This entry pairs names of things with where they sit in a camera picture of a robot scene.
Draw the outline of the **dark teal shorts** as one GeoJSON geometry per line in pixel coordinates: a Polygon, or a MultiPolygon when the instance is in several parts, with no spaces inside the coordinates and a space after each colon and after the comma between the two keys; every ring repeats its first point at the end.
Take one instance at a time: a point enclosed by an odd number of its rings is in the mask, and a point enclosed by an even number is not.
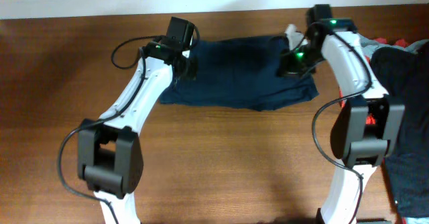
{"type": "Polygon", "coordinates": [[[174,80],[160,103],[274,111],[311,101],[319,94],[311,76],[279,77],[279,55],[287,40],[273,36],[199,41],[190,57],[198,64],[194,80],[174,80]]]}

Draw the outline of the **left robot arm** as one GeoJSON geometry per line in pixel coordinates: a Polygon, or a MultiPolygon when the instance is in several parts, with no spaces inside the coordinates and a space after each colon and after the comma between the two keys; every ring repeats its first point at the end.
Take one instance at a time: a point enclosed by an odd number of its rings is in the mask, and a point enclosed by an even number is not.
{"type": "Polygon", "coordinates": [[[172,17],[164,36],[137,51],[135,73],[96,121],[78,130],[78,177],[101,204],[106,223],[139,223],[134,191],[143,173],[139,135],[160,95],[175,78],[195,79],[190,51],[199,40],[191,22],[172,17]]]}

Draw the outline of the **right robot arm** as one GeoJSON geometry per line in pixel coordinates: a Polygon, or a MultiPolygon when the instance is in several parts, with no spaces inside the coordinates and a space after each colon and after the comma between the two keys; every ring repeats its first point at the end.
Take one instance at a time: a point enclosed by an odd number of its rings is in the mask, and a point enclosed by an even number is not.
{"type": "Polygon", "coordinates": [[[340,97],[325,103],[312,119],[316,122],[328,107],[339,104],[341,111],[331,132],[333,157],[315,145],[335,171],[324,204],[318,208],[316,223],[356,223],[366,184],[377,167],[392,154],[404,116],[405,106],[378,81],[366,59],[357,27],[350,18],[334,17],[328,4],[306,12],[307,30],[298,36],[294,25],[285,35],[289,50],[280,54],[277,75],[303,78],[326,61],[334,73],[340,97]]]}

